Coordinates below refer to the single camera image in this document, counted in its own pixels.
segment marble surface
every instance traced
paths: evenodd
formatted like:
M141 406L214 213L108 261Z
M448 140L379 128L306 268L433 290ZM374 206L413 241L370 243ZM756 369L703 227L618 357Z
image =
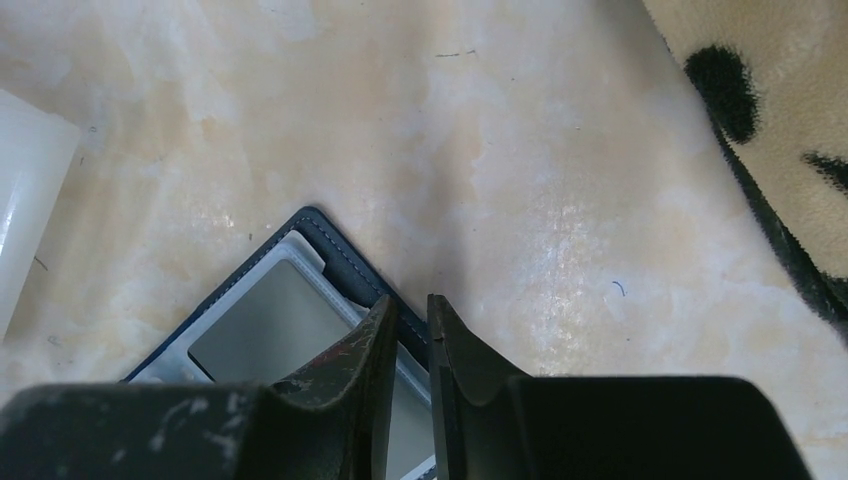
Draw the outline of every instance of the marble surface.
M0 87L84 131L2 400L126 374L316 204L527 371L743 376L848 472L848 353L635 0L3 2Z

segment black plastic object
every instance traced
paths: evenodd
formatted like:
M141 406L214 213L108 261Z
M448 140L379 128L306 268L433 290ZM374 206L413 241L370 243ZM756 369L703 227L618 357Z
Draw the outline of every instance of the black plastic object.
M810 478L769 401L720 377L533 378L430 296L439 480Z
M383 479L396 317L383 297L273 387L26 390L0 412L0 478Z
M383 295L388 295L395 301L398 312L398 340L401 345L406 347L415 361L426 369L426 324L409 308L400 295L380 277L374 267L365 260L321 210L316 207L303 207L242 263L235 272L227 277L215 291L209 294L147 359L124 378L124 381L134 378L144 370L150 362L156 359L168 345L231 289L292 230L300 233L309 245L318 252L318 255L325 262L324 277L345 298L366 308L374 306Z

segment wallet stitching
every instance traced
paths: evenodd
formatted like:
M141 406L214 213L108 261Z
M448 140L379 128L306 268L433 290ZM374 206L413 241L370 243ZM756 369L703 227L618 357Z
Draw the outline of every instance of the wallet stitching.
M221 293L219 293L219 294L215 297L215 299L214 299L214 300L212 300L212 302L210 302L210 303L209 303L209 305L208 305L206 308L204 308L202 312L200 312L200 315L203 315L204 313L206 313L206 311L207 311L207 310L209 310L210 308L212 308L212 305L214 305L214 304L218 303L218 300L220 300L220 299L221 299L221 297L223 297L223 296L224 296L227 292L229 292L229 291L230 291L230 289L231 289L231 288L233 288L233 286L234 286L236 283L238 283L238 281L239 281L239 280L241 280L241 279L242 279L242 277L244 277L245 275L247 275L247 272L249 272L251 269L253 269L253 267L255 267L257 263L259 263L259 262L260 262L263 258L265 258L265 255L268 255L268 252L270 252L270 251L271 251L274 247L276 247L276 246L277 246L280 242L282 242L282 241L283 241L283 238L284 238L284 237L285 237L285 236L286 236L289 232L291 232L292 230L294 230L294 227L298 226L298 225L300 224L300 222L302 222L302 221L304 221L304 220L309 220L309 223L311 223L312 225L314 225L314 226L315 226L315 228L317 228L317 229L318 229L318 231L320 231L320 232L324 235L324 237L326 237L326 239L327 239L327 240L329 240L329 241L330 241L330 243L332 243L332 244L333 244L333 246L336 248L336 250L338 250L338 252L339 252L339 253L341 253L341 254L342 254L342 256L345 258L345 260L347 260L347 263L349 263L349 264L350 264L350 266L351 266L351 267L353 267L353 269L354 269L354 270L356 270L356 273L358 273L358 274L359 274L359 276L360 276L360 277L362 277L362 279L363 279L363 280L365 280L365 283L367 283L367 284L368 284L368 286L369 286L369 287L371 287L371 289L372 289L372 290L374 290L374 292L375 292L375 293L377 293L378 295L383 295L383 294L384 294L384 292L383 292L381 289L377 288L377 286L375 286L373 283L371 283L371 281L370 281L370 280L368 280L368 277L366 277L366 276L365 276L365 274L364 274L364 273L362 273L362 270L360 270L360 269L359 269L359 267L357 267L357 266L356 266L356 264L355 264L355 263L353 263L353 260L351 260L351 259L350 259L350 257L348 257L348 256L347 256L347 254L344 252L344 250L342 250L342 249L341 249L341 247L339 247L339 245L338 245L338 244L337 244L337 243L336 243L336 242L335 242L332 238L330 238L330 235L329 235L326 231L324 231L324 229L323 229L323 228L321 228L321 225L318 225L318 223L316 223L316 222L315 222L315 220L313 220L313 219L312 219L312 218L310 218L310 217L302 217L302 218L298 219L296 222L294 222L294 223L292 224L292 226L288 228L288 230L286 230L285 232L283 232L283 234L282 234L282 235L280 235L280 238L279 238L279 239L277 239L277 241L276 241L276 242L274 242L273 244L269 245L269 246L268 246L268 248L266 248L266 249L262 252L262 255L260 255L260 256L259 256L259 258L257 258L257 259L256 259L253 263L251 263L251 264L250 264L250 266L249 266L249 267L247 267L247 268L244 270L244 272L242 272L242 274L241 274L241 275L239 275L239 276L238 276L237 278L235 278L232 282L230 282L230 283L229 283L229 285L227 285L227 286L224 288L224 291L222 291ZM407 325L409 325L409 327L412 329L412 332L413 332L413 333L415 333L415 336L416 336L416 337L418 337L418 339L419 339L419 340L424 341L424 337L422 337L422 336L418 333L418 331L417 331L417 330L415 330L415 327L414 327L411 323L407 322L406 320L404 320L404 322L405 322Z
M314 220L312 220L312 219L311 219L311 218L309 218L309 217L304 217L304 219L309 220L309 222L310 222L310 223L312 223L312 225L315 225L315 228L317 228L317 229L318 229L318 231L320 231L321 233L323 233L323 234L324 234L324 237L326 237L326 238L327 238L327 240L329 240L329 241L330 241L330 243L332 243L332 244L333 244L333 246L334 246L334 247L336 247L336 250L338 250L338 251L339 251L339 253L341 253L341 254L342 254L342 256L343 256L343 257L345 257L345 260L347 260L347 263L349 263L349 264L350 264L350 266L351 266L351 267L353 267L353 269L354 269L354 270L356 270L356 273L358 273L358 274L359 274L359 276L360 276L360 277L362 277L362 279L363 279L363 280L365 280L365 283L367 283L367 284L368 284L368 286L369 286L369 287L371 287L371 288L374 290L374 292L376 292L378 295L383 295L383 294L385 293L385 292L383 292L381 289L377 288L377 287L376 287L373 283L371 283L371 281L370 281L370 280L368 280L368 277L366 277L366 276L365 276L365 274L364 274L364 273L362 273L362 270L360 270L360 269L359 269L359 267L357 267L357 266L356 266L356 264L355 264L355 263L353 263L353 260L351 260L351 259L347 256L347 254L346 254L346 253L344 253L344 250L342 250L342 249L341 249L341 247L339 247L339 246L338 246L338 244L336 244L335 240L333 240L332 238L330 238L330 235L328 235L328 234L327 234L327 232L325 232L325 231L324 231L324 229L323 229L323 228L321 228L321 226L320 226L320 225L318 225L317 223L315 223L315 221L314 221ZM422 337L422 336L418 333L418 331L417 331L417 330L415 330L415 327L413 327L413 326L412 326L412 324L411 324L411 323L409 323L409 322L407 322L406 320L404 320L404 322L405 322L407 325L409 325L409 328L412 330L412 332L415 334L415 336L416 336L416 337L418 337L418 339L419 339L419 340L421 340L421 341L423 342L423 341L424 341L424 337Z

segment white cylinder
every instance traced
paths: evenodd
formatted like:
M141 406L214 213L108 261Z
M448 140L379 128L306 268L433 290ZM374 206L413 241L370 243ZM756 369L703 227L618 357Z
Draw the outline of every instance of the white cylinder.
M6 334L80 131L0 90L0 339Z

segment black spot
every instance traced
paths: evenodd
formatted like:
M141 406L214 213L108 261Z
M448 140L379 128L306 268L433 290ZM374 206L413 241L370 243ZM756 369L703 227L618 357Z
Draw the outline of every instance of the black spot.
M684 67L710 115L736 143L754 138L757 96L742 59L727 47L713 45L693 53Z
M804 163L811 165L837 190L848 195L848 163L842 157L827 157L818 152L805 153Z

